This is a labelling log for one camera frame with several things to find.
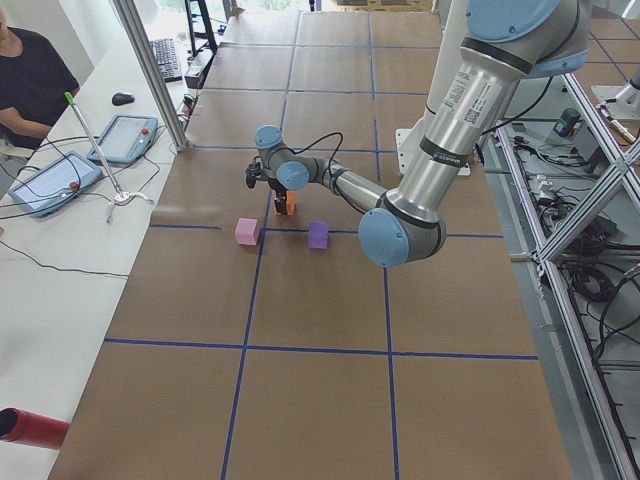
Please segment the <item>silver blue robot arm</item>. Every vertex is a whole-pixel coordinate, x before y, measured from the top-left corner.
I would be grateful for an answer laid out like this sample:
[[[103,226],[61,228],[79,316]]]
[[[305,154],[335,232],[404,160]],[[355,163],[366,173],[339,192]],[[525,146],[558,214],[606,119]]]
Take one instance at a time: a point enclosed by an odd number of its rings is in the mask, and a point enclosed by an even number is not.
[[[295,153],[272,125],[257,130],[248,187],[265,181],[280,195],[321,184],[362,210],[358,238],[384,267],[422,260],[446,241],[438,207],[475,145],[524,78],[579,69],[587,57],[589,1],[471,1],[461,19],[461,64],[400,184],[383,187],[331,158]]]

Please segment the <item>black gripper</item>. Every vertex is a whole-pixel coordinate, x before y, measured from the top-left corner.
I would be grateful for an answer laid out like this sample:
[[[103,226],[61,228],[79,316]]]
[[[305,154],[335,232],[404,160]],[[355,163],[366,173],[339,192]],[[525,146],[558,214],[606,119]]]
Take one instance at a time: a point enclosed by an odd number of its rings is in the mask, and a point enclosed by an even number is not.
[[[287,189],[276,179],[268,179],[269,187],[276,193],[274,198],[274,208],[277,215],[286,214],[286,194]]]

